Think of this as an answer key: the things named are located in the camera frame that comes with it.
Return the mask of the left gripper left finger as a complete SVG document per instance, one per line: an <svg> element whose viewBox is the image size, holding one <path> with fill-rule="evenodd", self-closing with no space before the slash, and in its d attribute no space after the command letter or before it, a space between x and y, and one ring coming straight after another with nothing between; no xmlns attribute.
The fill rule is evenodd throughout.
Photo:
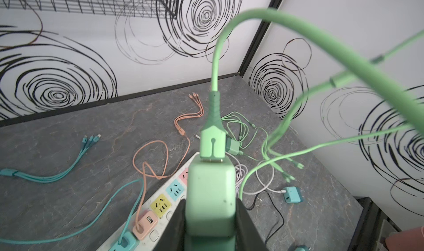
<svg viewBox="0 0 424 251"><path fill-rule="evenodd" d="M183 199L173 213L154 251L183 251L185 236L186 200Z"/></svg>

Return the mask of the teal charger plug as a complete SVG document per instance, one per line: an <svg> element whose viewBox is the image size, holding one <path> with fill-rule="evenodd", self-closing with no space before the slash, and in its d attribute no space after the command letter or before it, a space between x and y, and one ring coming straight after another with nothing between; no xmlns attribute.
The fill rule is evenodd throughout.
<svg viewBox="0 0 424 251"><path fill-rule="evenodd" d="M109 251L134 251L140 241L133 235L132 232L126 231L123 234L121 241L115 242Z"/></svg>

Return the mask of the white multicolour power strip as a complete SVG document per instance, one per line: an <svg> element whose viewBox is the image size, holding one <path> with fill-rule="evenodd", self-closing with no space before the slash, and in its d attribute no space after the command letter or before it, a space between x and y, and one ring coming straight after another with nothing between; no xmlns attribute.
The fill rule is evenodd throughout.
<svg viewBox="0 0 424 251"><path fill-rule="evenodd" d="M159 242L178 204L186 197L189 165L198 155L199 152L194 153L157 192L144 201L140 218L146 211L151 210L157 215L159 221L148 236L140 241L135 251L152 251Z"/></svg>

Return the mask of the light green charger plug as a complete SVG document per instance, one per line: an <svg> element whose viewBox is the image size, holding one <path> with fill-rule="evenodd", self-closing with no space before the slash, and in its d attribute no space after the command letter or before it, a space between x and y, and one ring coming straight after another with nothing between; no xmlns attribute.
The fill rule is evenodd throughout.
<svg viewBox="0 0 424 251"><path fill-rule="evenodd" d="M189 165L185 204L186 251L234 251L235 167L229 158L208 162L196 155Z"/></svg>

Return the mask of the small green charger plug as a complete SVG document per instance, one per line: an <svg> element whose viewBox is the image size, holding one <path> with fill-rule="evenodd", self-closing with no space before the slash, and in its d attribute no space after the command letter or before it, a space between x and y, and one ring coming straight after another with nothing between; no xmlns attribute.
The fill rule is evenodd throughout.
<svg viewBox="0 0 424 251"><path fill-rule="evenodd" d="M230 137L226 138L225 151L233 156L240 153L240 143Z"/></svg>

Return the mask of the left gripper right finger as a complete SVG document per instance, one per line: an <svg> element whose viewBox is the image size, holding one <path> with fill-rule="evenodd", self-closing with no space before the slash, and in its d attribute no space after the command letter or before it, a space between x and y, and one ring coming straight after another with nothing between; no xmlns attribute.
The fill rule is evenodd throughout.
<svg viewBox="0 0 424 251"><path fill-rule="evenodd" d="M268 251L240 199L236 199L235 230L236 251Z"/></svg>

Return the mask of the pink charger plug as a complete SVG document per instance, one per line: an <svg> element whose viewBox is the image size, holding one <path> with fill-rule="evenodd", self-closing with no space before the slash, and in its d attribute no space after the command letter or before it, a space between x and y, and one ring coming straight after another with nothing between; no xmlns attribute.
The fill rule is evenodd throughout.
<svg viewBox="0 0 424 251"><path fill-rule="evenodd" d="M136 221L132 232L139 241L142 241L154 229L158 221L159 218L153 211L146 211L142 217Z"/></svg>

